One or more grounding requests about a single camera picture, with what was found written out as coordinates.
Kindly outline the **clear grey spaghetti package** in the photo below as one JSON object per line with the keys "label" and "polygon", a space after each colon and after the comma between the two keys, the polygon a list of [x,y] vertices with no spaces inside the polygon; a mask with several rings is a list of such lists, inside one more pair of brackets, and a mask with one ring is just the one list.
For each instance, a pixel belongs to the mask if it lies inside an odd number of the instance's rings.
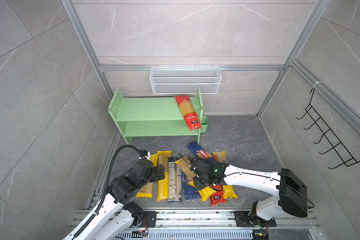
{"label": "clear grey spaghetti package", "polygon": [[169,202],[180,202],[182,191],[182,173],[177,170],[177,159],[169,157],[168,159],[168,173],[169,173]]}

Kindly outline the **yellow spaghetti package left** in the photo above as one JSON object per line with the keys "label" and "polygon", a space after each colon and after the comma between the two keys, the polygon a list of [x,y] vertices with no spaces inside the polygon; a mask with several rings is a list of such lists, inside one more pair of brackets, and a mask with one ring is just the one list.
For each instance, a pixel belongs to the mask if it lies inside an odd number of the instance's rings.
{"label": "yellow spaghetti package left", "polygon": [[[150,161],[153,163],[154,167],[156,167],[158,164],[158,154],[151,155]],[[153,188],[154,188],[154,183],[146,184],[143,188],[139,190],[136,197],[151,199],[153,197]]]}

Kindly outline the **yellow spaghetti package right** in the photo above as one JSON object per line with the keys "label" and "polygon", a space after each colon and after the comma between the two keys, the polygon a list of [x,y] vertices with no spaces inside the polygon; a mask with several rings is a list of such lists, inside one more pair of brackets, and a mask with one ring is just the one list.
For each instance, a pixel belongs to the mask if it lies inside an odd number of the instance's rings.
{"label": "yellow spaghetti package right", "polygon": [[[225,163],[227,164],[227,157],[226,152],[213,152],[213,157],[219,162],[219,163]],[[231,185],[223,185],[223,197],[224,199],[238,199],[238,196],[236,195],[234,191],[234,187]]]}

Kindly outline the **red spaghetti package floor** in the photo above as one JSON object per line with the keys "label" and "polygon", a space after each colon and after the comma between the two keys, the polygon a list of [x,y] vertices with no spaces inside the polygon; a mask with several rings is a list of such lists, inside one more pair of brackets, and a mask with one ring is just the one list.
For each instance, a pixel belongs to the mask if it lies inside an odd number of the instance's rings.
{"label": "red spaghetti package floor", "polygon": [[213,187],[213,189],[215,189],[216,192],[210,196],[211,206],[215,207],[220,204],[226,203],[227,201],[224,199],[224,192],[222,185],[215,186]]}

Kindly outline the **red spaghetti package top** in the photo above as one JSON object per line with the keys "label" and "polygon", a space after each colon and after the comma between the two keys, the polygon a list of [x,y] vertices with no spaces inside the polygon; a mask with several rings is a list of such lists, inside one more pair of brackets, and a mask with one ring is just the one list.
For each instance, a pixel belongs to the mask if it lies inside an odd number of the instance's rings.
{"label": "red spaghetti package top", "polygon": [[200,119],[192,105],[189,96],[176,96],[175,99],[189,130],[193,131],[201,129],[202,125],[200,123]]}

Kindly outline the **yellow Pastatime spaghetti package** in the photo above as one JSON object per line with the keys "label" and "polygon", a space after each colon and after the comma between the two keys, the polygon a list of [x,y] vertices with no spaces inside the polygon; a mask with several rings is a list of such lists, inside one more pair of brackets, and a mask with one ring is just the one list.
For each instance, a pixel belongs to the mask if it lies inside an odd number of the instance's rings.
{"label": "yellow Pastatime spaghetti package", "polygon": [[167,200],[169,198],[169,157],[172,151],[159,151],[158,152],[158,166],[164,167],[163,180],[158,181],[158,197],[157,201]]}

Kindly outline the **green plastic cup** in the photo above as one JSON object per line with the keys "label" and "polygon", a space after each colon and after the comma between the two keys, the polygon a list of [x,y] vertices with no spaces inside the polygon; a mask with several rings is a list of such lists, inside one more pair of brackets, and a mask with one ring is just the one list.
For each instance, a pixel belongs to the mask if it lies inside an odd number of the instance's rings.
{"label": "green plastic cup", "polygon": [[208,117],[207,116],[203,116],[202,117],[202,120],[201,120],[201,133],[204,134],[207,130],[207,127],[208,127],[208,124],[209,124],[209,121],[208,121]]}

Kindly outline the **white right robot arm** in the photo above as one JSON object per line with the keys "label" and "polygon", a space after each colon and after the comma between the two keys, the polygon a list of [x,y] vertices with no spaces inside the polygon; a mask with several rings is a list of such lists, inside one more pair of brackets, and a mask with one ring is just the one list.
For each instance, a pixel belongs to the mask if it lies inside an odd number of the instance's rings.
{"label": "white right robot arm", "polygon": [[308,216],[307,186],[289,169],[280,172],[258,172],[226,163],[190,160],[190,171],[196,174],[197,189],[215,186],[242,186],[271,196],[255,201],[247,216],[250,225],[266,226],[277,216],[288,214],[297,218]]}

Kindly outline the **green metal shelf rack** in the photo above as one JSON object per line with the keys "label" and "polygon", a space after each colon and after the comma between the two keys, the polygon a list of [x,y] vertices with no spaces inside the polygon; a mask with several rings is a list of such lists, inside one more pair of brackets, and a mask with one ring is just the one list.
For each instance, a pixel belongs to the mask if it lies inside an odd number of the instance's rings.
{"label": "green metal shelf rack", "polygon": [[[204,116],[202,93],[190,97],[200,119]],[[124,98],[116,90],[108,112],[126,144],[134,137],[195,136],[200,142],[201,129],[190,131],[175,97]]]}

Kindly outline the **blue Barilla spaghetti package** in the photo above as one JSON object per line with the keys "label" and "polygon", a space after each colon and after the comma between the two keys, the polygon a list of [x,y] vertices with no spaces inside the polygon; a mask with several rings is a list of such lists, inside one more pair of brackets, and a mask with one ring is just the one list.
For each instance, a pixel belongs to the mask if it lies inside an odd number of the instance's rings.
{"label": "blue Barilla spaghetti package", "polygon": [[198,157],[200,160],[204,161],[206,164],[215,165],[218,161],[205,149],[203,149],[196,141],[191,142],[187,145],[187,148]]}

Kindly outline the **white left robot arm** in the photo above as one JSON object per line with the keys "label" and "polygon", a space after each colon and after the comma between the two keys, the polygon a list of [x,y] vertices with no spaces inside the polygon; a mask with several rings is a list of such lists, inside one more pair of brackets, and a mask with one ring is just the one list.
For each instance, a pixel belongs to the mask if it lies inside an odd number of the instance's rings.
{"label": "white left robot arm", "polygon": [[165,178],[165,166],[139,160],[128,172],[116,177],[105,189],[105,196],[69,233],[66,240],[112,240],[129,227],[141,224],[144,210],[132,201],[148,183]]}

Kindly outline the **yellow brown spaghetti package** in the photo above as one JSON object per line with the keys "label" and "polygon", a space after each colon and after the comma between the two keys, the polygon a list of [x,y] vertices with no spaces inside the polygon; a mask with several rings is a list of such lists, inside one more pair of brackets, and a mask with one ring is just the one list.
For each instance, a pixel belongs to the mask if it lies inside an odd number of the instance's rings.
{"label": "yellow brown spaghetti package", "polygon": [[213,190],[209,186],[204,186],[201,184],[201,177],[199,177],[197,174],[191,171],[191,164],[190,160],[188,160],[186,157],[180,158],[175,161],[177,164],[177,167],[188,176],[188,178],[191,179],[192,183],[191,185],[193,187],[196,187],[201,195],[201,200],[205,202],[211,195],[213,195],[216,191]]}

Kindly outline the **blue Barilla pasta box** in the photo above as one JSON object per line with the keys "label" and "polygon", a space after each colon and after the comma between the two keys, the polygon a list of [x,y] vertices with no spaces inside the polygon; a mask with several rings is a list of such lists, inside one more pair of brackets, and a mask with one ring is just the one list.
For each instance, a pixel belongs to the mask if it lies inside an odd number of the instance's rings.
{"label": "blue Barilla pasta box", "polygon": [[201,195],[196,187],[191,185],[192,181],[188,176],[182,173],[183,193],[185,200],[201,199]]}

